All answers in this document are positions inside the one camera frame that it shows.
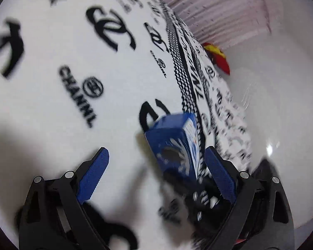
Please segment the dark blue small carton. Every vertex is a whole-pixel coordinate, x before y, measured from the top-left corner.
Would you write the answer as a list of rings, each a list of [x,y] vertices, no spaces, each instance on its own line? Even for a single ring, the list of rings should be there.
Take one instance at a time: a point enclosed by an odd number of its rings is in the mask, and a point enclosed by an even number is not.
[[[163,173],[172,171],[183,179],[197,180],[200,156],[193,113],[161,117],[145,132],[145,138]]]

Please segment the white glossy headboard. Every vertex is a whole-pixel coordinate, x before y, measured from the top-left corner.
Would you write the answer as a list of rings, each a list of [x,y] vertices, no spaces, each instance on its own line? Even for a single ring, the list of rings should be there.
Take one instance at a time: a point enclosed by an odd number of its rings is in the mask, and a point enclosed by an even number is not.
[[[251,166],[272,160],[301,226],[313,218],[313,62],[285,34],[249,40],[226,56],[226,81],[252,138]]]

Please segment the red yellow pillow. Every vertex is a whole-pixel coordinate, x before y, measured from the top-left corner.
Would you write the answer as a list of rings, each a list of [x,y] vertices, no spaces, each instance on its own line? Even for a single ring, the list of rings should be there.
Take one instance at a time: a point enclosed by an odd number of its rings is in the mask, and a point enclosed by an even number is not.
[[[205,49],[205,52],[209,56],[212,63],[221,69],[225,74],[230,75],[230,66],[224,52],[220,50],[220,48],[208,42],[203,44],[203,48]]]

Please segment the black white logo blanket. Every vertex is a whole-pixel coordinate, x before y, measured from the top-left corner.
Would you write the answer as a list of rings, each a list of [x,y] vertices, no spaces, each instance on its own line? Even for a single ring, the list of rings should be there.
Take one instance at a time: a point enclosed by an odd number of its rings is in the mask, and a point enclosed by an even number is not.
[[[100,148],[109,165],[91,198],[140,249],[193,249],[158,209],[174,197],[140,122],[147,103],[196,116],[201,151],[250,159],[242,109],[187,25],[160,0],[3,0],[0,5],[0,227],[14,245],[32,179],[61,176]]]

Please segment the pink dotted curtain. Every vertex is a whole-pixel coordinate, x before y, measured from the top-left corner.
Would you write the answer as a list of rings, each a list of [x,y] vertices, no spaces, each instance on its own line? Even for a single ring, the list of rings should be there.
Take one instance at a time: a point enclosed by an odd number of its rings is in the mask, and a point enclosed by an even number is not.
[[[200,43],[226,50],[281,25],[281,0],[162,0]]]

